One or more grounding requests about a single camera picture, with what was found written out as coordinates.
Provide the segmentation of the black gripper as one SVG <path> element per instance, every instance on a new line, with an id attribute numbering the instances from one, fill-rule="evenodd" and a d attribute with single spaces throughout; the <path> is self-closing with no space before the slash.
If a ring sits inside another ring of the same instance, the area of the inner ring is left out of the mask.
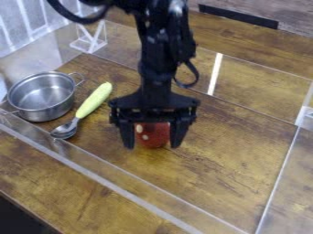
<path id="1" fill-rule="evenodd" d="M 170 122 L 170 145 L 178 148 L 197 118 L 199 101 L 171 91 L 175 72 L 156 72 L 143 62 L 138 65 L 138 90 L 108 102 L 110 122 L 120 129 L 123 146 L 135 147 L 138 122 Z"/>

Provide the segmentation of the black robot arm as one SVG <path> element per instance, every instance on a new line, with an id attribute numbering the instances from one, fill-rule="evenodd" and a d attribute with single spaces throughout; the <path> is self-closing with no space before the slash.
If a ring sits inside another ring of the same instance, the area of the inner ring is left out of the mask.
<path id="1" fill-rule="evenodd" d="M 175 94 L 171 85 L 189 89 L 194 84 L 176 79 L 179 65 L 193 73 L 195 41 L 189 26 L 186 0 L 79 0 L 87 5 L 104 8 L 116 6 L 135 17 L 140 40 L 138 90 L 108 102 L 110 122 L 120 129 L 120 138 L 127 148 L 135 147 L 135 125 L 164 122 L 170 125 L 170 145 L 179 147 L 189 127 L 197 118 L 199 101 Z"/>

